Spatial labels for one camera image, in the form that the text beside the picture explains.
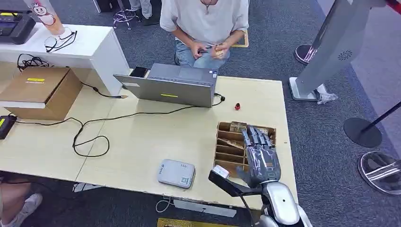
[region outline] jeans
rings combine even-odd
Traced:
[[[149,19],[152,16],[152,5],[150,0],[130,0],[131,9],[138,10],[142,8],[142,15],[144,18]]]
[[[175,41],[175,57],[182,66],[191,68],[218,69],[224,63],[226,63],[230,57],[230,51],[228,51],[224,59],[215,59],[212,58],[210,51],[211,49],[208,49],[207,52],[202,53],[202,57],[195,59],[192,55],[191,49],[188,46],[179,40]]]

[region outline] speaker grille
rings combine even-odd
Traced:
[[[348,58],[350,58],[352,56],[352,51],[350,51],[350,50],[346,50],[346,51],[343,51],[343,52],[341,52],[339,55],[338,55],[338,60],[340,60],[340,61],[344,61],[344,60],[347,60]]]

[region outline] black smartphone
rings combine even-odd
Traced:
[[[143,78],[148,71],[147,68],[144,67],[135,67],[132,73],[130,74],[130,77],[141,77]]]

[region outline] white cable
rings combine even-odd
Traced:
[[[159,203],[161,203],[161,202],[166,202],[166,203],[167,203],[167,206],[166,206],[166,208],[164,208],[163,210],[158,210],[158,209],[157,209],[157,206],[158,206]],[[171,197],[168,197],[168,200],[160,200],[159,202],[156,203],[156,212],[157,212],[157,213],[163,213],[165,210],[167,210],[167,208],[168,208],[170,205],[174,205],[174,203],[171,202]]]

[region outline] necklace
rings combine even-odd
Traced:
[[[206,6],[206,12],[205,15],[209,14],[209,6],[212,4],[213,0],[210,0],[209,4],[206,4],[205,1],[203,0],[202,3]]]

